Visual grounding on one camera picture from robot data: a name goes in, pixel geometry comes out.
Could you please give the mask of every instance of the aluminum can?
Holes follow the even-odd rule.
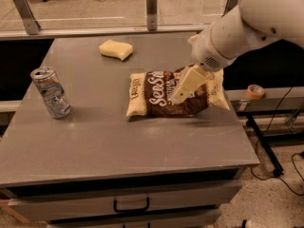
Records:
[[[65,117],[71,105],[61,86],[55,70],[50,67],[39,67],[30,73],[31,80],[36,84],[50,115],[55,119]]]

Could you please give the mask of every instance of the drawer handle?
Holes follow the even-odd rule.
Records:
[[[116,213],[133,213],[133,212],[144,212],[150,207],[150,198],[146,198],[146,205],[144,208],[139,208],[139,209],[118,209],[117,208],[117,201],[114,200],[113,203],[113,209]]]
[[[151,228],[150,222],[147,223],[147,228]]]

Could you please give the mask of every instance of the floor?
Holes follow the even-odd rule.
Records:
[[[145,23],[144,0],[28,0],[34,16],[42,29],[96,28],[137,26]],[[210,23],[220,17],[226,0],[159,0],[159,24],[176,25]],[[0,0],[0,30],[23,29],[22,22],[11,0]],[[269,133],[288,132],[284,124],[286,116],[275,118]],[[257,120],[266,129],[271,118]],[[257,146],[260,166],[254,173],[266,179],[272,176],[272,164],[264,150],[257,143],[251,128],[240,119],[253,147]],[[297,129],[304,129],[304,117],[295,123]],[[300,178],[292,162],[294,153],[304,151],[304,142],[288,143],[288,146],[273,148],[280,160],[286,181],[298,194],[304,194],[304,180]],[[304,176],[304,159],[294,156],[294,163]],[[241,177],[243,187],[228,204],[220,206],[222,216],[215,227],[237,228],[244,219],[263,224],[261,227],[292,228],[304,227],[304,197],[294,194],[280,179],[259,180],[246,170]],[[0,228],[44,228],[45,224],[21,223],[6,211],[0,209]]]

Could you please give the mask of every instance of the yellow sponge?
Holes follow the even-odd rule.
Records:
[[[104,56],[116,57],[123,61],[133,52],[133,47],[128,43],[107,40],[99,46],[99,51]]]

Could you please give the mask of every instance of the brown chip bag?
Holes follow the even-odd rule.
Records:
[[[126,116],[192,117],[211,105],[229,109],[222,91],[222,70],[183,103],[173,104],[169,98],[179,82],[180,74],[181,70],[131,74]]]

